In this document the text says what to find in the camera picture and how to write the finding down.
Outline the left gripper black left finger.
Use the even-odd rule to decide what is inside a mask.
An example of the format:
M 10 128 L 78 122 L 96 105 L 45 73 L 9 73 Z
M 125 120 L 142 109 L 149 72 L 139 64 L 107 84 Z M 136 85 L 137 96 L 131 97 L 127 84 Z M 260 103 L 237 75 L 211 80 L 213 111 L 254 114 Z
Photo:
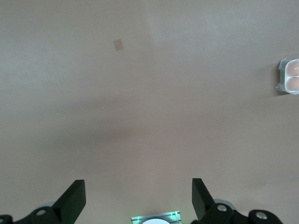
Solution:
M 1 215 L 2 224 L 73 224 L 86 205 L 85 181 L 75 180 L 52 206 L 35 209 L 26 217 L 14 221 Z

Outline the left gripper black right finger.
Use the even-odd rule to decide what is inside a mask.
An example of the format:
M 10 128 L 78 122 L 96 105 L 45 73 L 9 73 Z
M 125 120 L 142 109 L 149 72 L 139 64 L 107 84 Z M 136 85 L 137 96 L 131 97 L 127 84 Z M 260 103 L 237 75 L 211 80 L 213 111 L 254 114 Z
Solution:
M 233 206 L 216 202 L 201 178 L 192 180 L 192 205 L 197 216 L 193 224 L 281 224 L 282 221 L 266 210 L 251 210 L 247 216 Z

